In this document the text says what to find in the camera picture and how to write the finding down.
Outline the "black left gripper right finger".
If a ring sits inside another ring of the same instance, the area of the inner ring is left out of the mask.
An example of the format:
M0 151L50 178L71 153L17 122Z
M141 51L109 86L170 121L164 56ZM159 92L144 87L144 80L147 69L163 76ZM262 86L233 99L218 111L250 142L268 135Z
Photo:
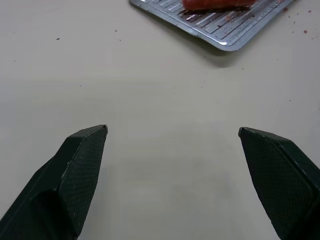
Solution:
M241 127L251 180L282 240L320 238L320 170L291 140Z

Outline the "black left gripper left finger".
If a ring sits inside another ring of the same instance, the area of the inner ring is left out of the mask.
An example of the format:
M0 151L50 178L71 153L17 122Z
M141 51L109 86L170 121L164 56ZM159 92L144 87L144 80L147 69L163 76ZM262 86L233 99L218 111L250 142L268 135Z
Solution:
M2 240L76 240L98 183L108 127L68 136L0 220Z

